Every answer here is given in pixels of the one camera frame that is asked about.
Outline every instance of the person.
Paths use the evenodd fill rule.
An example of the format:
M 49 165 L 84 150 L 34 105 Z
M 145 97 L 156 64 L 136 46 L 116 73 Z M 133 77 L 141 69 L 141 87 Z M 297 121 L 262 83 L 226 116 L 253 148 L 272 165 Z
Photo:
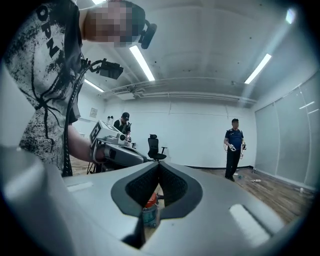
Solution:
M 143 30 L 145 17 L 141 7 L 125 0 L 81 10 L 76 0 L 44 0 L 28 15 L 2 60 L 35 109 L 19 144 L 22 149 L 56 165 L 62 176 L 72 175 L 69 153 L 92 162 L 90 141 L 72 126 L 80 117 L 77 97 L 66 120 L 72 85 L 81 72 L 82 40 L 130 44 Z M 97 160 L 104 157 L 103 149 L 95 155 Z
M 130 114 L 124 112 L 121 118 L 114 122 L 113 126 L 127 136 L 128 142 L 131 142 L 131 124 L 129 123 Z
M 243 150 L 247 149 L 244 134 L 241 130 L 238 129 L 239 127 L 239 120 L 233 119 L 232 122 L 232 129 L 227 130 L 224 136 L 224 144 L 228 146 L 227 153 L 226 153 L 226 169 L 225 169 L 225 178 L 231 181 L 235 181 L 233 175 L 237 170 L 240 155 L 241 155 L 241 148 Z

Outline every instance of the frosted glass panel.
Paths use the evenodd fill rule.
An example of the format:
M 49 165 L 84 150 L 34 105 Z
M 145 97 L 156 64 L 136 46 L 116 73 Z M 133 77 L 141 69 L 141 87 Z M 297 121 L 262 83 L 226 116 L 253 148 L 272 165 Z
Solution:
M 306 174 L 305 184 L 316 187 L 320 172 L 320 72 L 300 87 L 308 112 L 311 131 L 310 161 Z
M 255 168 L 276 174 L 279 153 L 279 125 L 274 104 L 255 112 L 257 147 Z
M 280 132 L 277 175 L 303 183 L 309 162 L 309 123 L 299 88 L 275 103 Z

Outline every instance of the wooden floor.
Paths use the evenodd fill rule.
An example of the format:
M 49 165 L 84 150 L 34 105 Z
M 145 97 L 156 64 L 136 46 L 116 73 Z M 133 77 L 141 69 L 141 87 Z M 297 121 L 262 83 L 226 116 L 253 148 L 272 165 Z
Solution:
M 71 165 L 74 176 L 87 174 L 87 162 L 71 157 Z M 201 171 L 222 177 L 225 176 L 224 170 Z M 304 189 L 304 192 L 300 193 L 300 187 L 264 173 L 252 173 L 252 171 L 252 169 L 240 169 L 237 173 L 241 178 L 239 178 L 239 175 L 233 176 L 235 183 L 276 211 L 285 223 L 289 223 L 297 216 L 302 216 L 307 212 L 314 198 L 312 191 Z M 261 180 L 261 182 L 251 182 L 251 180 Z M 158 187 L 156 192 L 161 194 L 161 188 Z

